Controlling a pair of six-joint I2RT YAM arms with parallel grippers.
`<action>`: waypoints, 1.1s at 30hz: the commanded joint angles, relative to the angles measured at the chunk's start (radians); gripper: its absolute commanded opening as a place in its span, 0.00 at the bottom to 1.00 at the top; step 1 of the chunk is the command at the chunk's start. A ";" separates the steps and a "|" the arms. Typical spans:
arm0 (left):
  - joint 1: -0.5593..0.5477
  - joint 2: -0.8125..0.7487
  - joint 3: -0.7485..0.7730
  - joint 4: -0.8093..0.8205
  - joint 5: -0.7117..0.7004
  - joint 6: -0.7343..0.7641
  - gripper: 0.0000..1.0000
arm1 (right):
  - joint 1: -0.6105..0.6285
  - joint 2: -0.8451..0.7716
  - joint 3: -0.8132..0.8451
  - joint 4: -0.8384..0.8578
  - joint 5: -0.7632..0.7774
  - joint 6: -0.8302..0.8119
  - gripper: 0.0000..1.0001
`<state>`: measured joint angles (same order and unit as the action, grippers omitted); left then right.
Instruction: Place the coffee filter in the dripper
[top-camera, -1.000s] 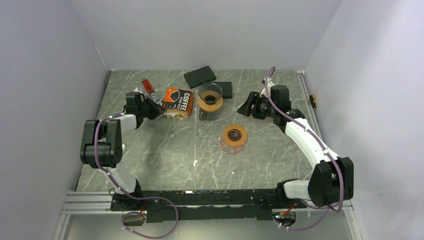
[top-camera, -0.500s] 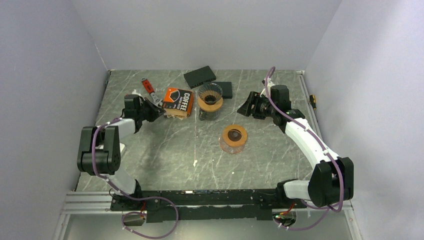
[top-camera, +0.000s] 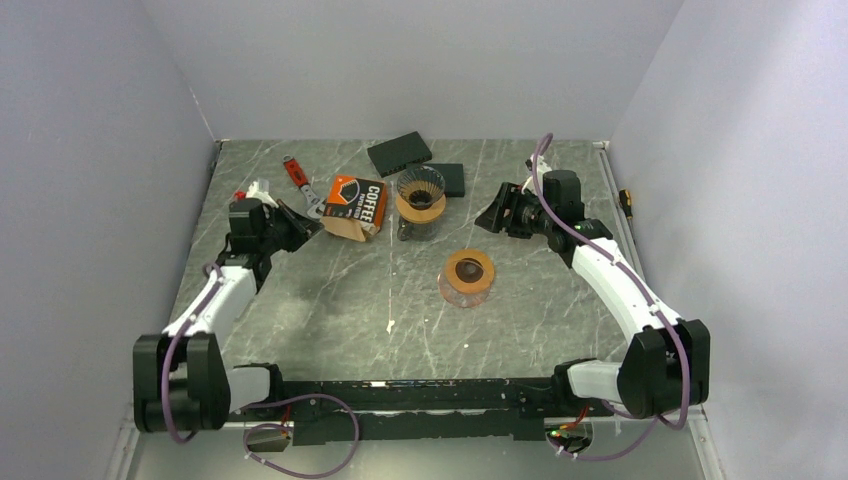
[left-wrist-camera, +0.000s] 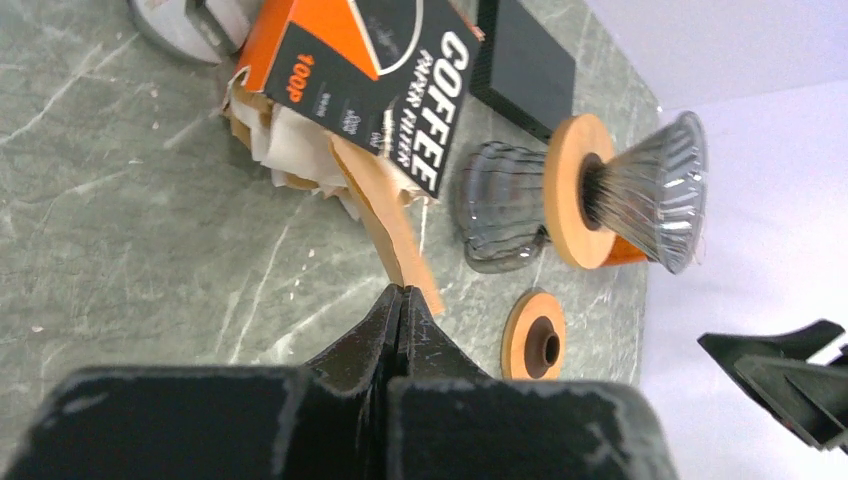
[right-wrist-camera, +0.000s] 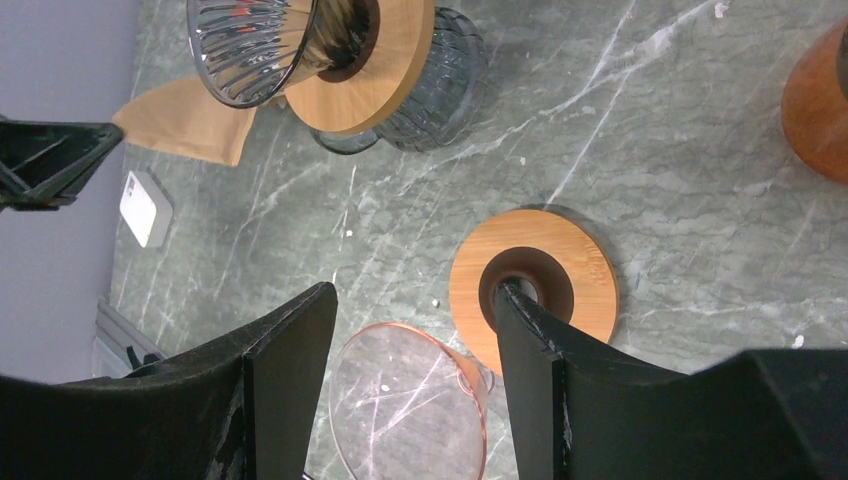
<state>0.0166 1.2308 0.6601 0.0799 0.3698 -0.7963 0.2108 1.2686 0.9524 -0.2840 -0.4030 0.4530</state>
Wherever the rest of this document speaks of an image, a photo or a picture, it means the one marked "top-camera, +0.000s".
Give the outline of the grey glass carafe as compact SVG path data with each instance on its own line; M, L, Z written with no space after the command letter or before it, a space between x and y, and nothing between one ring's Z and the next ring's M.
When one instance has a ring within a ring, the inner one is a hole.
M438 221L429 223L414 223L403 217L399 218L397 238L399 241L431 241L440 230Z

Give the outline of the clear glass ribbed dripper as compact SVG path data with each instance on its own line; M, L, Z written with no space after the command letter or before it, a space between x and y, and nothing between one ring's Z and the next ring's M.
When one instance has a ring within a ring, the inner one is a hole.
M427 210L444 196L446 180L438 170L419 165L407 168L400 175L396 189L411 208Z

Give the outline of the orange coffee filter box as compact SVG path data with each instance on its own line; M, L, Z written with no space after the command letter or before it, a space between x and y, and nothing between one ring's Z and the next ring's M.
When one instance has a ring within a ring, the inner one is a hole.
M388 187L382 181L336 175L321 223L331 235L366 242L380 232L387 200Z

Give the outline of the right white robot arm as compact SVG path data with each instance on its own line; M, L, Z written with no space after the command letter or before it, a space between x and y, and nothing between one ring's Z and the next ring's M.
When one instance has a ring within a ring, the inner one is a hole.
M708 399L708 328L662 302L626 262L611 231L586 217L575 172L545 173L539 194L502 183L475 224L513 238L544 236L549 248L598 295L628 342L620 362L580 359L557 366L550 391L557 411L574 415L589 399L597 399L644 419Z

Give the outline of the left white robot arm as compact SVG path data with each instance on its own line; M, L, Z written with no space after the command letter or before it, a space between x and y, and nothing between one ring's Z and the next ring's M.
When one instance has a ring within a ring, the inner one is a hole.
M207 280L186 310L158 334L133 345L133 417L146 433L166 432L185 443L202 430L218 430L250 408L272 420L287 406L279 367L271 363L226 366L220 345L260 292L274 254L293 253L321 229L281 200L245 197L230 203L224 246L203 271Z

